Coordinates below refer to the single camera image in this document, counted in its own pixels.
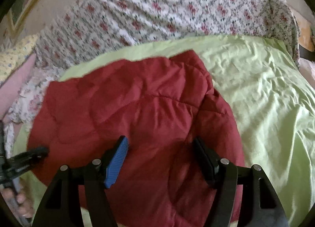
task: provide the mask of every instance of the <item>pink pillow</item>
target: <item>pink pillow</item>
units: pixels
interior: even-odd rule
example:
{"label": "pink pillow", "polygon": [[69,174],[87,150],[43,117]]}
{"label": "pink pillow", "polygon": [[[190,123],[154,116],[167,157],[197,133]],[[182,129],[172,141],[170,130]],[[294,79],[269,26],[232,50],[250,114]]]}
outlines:
{"label": "pink pillow", "polygon": [[36,55],[31,54],[25,63],[11,75],[0,87],[0,119],[4,118],[7,110],[15,101],[22,85],[28,81],[35,64]]}

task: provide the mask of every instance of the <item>human hand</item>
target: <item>human hand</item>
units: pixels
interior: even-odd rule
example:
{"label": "human hand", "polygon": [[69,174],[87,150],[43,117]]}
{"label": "human hand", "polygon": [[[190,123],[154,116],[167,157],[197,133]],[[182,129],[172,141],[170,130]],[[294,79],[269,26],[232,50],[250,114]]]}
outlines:
{"label": "human hand", "polygon": [[[31,199],[27,198],[26,191],[23,187],[21,188],[21,191],[17,194],[17,196],[15,196],[11,188],[1,190],[1,194],[14,215],[18,214],[18,216],[23,216],[25,218],[33,217],[33,203]],[[12,200],[16,200],[16,202],[18,203],[18,208],[13,205]]]}

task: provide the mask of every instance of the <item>yellow pillow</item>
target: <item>yellow pillow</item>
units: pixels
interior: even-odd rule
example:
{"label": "yellow pillow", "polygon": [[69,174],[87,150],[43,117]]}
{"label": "yellow pillow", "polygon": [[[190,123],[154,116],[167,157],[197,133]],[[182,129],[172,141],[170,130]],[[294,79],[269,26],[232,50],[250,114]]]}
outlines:
{"label": "yellow pillow", "polygon": [[32,52],[38,35],[23,38],[13,48],[0,53],[0,87],[13,71],[20,67]]}

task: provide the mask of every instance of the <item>metal bolt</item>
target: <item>metal bolt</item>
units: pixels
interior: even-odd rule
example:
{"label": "metal bolt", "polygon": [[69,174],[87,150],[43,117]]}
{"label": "metal bolt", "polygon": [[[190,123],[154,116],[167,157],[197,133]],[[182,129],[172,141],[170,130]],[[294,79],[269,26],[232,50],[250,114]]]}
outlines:
{"label": "metal bolt", "polygon": [[223,165],[228,165],[229,164],[229,160],[228,159],[221,159],[220,162],[223,164]]}
{"label": "metal bolt", "polygon": [[60,167],[60,170],[61,171],[66,171],[68,169],[68,166],[67,165],[62,165],[61,167]]}
{"label": "metal bolt", "polygon": [[261,170],[261,166],[260,166],[260,165],[257,165],[257,164],[253,165],[253,168],[254,168],[255,170],[257,170],[257,171],[260,171],[260,170]]}
{"label": "metal bolt", "polygon": [[92,164],[95,165],[95,166],[99,165],[100,163],[101,163],[100,159],[94,159],[92,161]]}

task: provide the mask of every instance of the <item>pillow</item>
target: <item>pillow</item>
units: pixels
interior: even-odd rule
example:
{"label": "pillow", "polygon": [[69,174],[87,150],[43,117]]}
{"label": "pillow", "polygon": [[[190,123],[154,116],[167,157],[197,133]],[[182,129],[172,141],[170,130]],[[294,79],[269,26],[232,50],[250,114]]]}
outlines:
{"label": "pillow", "polygon": [[37,39],[37,35],[27,36],[18,42],[15,47],[0,53],[0,87],[25,62],[31,54]]}
{"label": "pillow", "polygon": [[300,58],[301,67],[299,69],[302,76],[315,89],[315,62]]}
{"label": "pillow", "polygon": [[30,55],[27,61],[7,79],[2,87],[0,87],[0,119],[3,119],[4,114],[18,96],[22,85],[27,82],[28,77],[34,67],[35,59],[35,54]]}

